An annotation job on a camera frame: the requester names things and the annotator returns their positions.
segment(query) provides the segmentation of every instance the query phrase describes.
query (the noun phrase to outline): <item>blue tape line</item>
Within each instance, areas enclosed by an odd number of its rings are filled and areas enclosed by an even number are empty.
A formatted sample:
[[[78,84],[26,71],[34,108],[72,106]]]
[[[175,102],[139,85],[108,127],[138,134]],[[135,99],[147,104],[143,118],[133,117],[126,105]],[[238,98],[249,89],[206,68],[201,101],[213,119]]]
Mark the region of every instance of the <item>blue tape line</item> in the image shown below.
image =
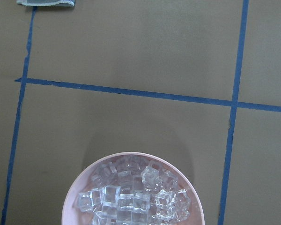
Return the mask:
[[[263,104],[247,103],[247,102],[238,102],[238,107],[245,108],[245,109],[257,109],[257,110],[265,110],[265,111],[281,113],[281,106],[275,106],[275,105],[263,105]]]
[[[14,162],[15,162],[15,151],[16,151],[16,145],[17,145],[18,134],[19,134],[19,126],[20,126],[20,120],[21,120],[21,107],[22,107],[24,94],[25,94],[27,73],[28,73],[29,60],[30,60],[33,20],[34,20],[34,16],[35,16],[36,11],[37,11],[37,7],[33,7],[32,15],[31,15],[31,21],[30,21],[30,27],[29,27],[28,41],[27,41],[27,45],[26,45],[26,49],[27,49],[28,54],[27,54],[27,56],[25,57],[25,60],[24,60],[22,82],[21,82],[20,94],[19,94],[19,101],[18,101],[17,113],[16,113],[16,117],[15,117],[14,134],[13,134],[13,140],[12,140],[10,156],[9,156],[6,194],[5,194],[4,206],[3,206],[3,210],[2,210],[2,216],[1,216],[1,225],[5,225],[5,222],[6,222],[9,191],[10,191],[10,185],[11,185],[11,180],[12,180],[12,176],[13,176],[13,168],[14,168]]]
[[[47,81],[47,80],[33,79],[33,78],[28,78],[27,83],[52,85],[56,87],[81,89],[81,90],[93,90],[93,91],[116,93],[116,94],[123,94],[123,95],[134,95],[134,96],[142,96],[142,97],[149,97],[149,98],[162,98],[162,99],[170,99],[170,100],[184,101],[184,102],[196,102],[196,103],[204,103],[204,104],[211,104],[211,105],[222,105],[222,106],[231,105],[231,101],[219,100],[213,98],[204,98],[204,97],[200,98],[200,97],[192,97],[192,96],[184,96],[184,95],[173,95],[173,94],[166,94],[166,93],[131,90],[131,89],[123,89],[123,88],[111,88],[111,87],[103,87],[103,86],[96,86],[96,85],[79,84],[79,83],[55,82],[55,81]]]
[[[225,156],[224,173],[223,173],[223,180],[222,180],[220,215],[218,219],[218,225],[223,225],[224,218],[225,218],[228,181],[229,181],[230,164],[231,164],[231,156],[232,156],[233,134],[235,128],[239,84],[240,84],[240,76],[242,71],[243,54],[244,54],[244,39],[245,39],[245,31],[247,25],[248,6],[249,6],[249,0],[244,0],[240,32],[239,32],[237,61],[236,61],[235,78],[234,78],[234,85],[233,85],[233,92],[232,92],[231,110],[230,110],[230,129],[228,130],[228,135],[227,135],[226,156]]]

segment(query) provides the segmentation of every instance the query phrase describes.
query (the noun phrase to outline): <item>towel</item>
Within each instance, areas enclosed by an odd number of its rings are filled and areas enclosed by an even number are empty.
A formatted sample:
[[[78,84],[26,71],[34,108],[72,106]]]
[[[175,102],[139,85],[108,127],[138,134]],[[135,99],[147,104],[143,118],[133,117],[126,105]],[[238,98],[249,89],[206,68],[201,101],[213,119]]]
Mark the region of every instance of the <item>towel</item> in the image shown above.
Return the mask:
[[[68,6],[73,7],[75,0],[17,0],[24,6]]]

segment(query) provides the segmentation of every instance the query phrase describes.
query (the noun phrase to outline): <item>pink bowl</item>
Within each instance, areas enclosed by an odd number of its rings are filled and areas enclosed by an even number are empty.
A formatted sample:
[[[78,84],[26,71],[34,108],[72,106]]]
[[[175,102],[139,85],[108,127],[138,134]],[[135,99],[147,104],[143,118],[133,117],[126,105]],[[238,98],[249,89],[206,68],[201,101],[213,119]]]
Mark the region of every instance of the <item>pink bowl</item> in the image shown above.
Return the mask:
[[[148,160],[155,160],[161,162],[167,170],[170,170],[173,174],[178,176],[178,183],[181,187],[183,187],[188,196],[192,200],[192,204],[189,208],[191,216],[186,220],[179,223],[179,225],[204,225],[204,214],[201,202],[199,197],[189,182],[189,180],[173,165],[164,161],[161,158],[156,156],[152,156],[145,153],[140,152],[121,152],[113,155],[106,156],[90,166],[88,166],[74,181],[72,186],[70,187],[62,210],[61,216],[61,224],[62,225],[84,225],[85,221],[89,221],[90,214],[81,213],[80,210],[75,206],[76,198],[79,192],[84,190],[89,185],[89,177],[91,173],[98,167],[100,164],[104,164],[106,162],[115,162],[118,158],[124,155],[137,155],[147,158]]]

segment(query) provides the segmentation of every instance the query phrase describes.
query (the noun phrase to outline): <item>pile of ice cubes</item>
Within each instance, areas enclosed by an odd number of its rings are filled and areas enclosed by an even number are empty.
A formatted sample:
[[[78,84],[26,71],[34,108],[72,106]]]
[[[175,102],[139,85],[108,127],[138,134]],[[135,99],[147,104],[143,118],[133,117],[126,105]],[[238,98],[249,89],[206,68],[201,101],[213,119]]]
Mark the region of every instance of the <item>pile of ice cubes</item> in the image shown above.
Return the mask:
[[[81,212],[93,213],[90,225],[173,225],[190,216],[191,199],[160,162],[123,156],[98,166],[90,183],[78,196]]]

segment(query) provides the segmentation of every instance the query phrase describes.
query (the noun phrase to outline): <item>bowl of ice cubes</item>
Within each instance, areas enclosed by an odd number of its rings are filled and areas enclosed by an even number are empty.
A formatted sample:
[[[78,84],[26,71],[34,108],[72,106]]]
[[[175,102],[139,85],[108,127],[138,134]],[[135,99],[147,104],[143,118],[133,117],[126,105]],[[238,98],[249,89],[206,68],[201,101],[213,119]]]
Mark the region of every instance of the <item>bowl of ice cubes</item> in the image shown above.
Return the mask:
[[[204,225],[190,181],[165,160],[140,152],[106,156],[70,187],[62,225]]]

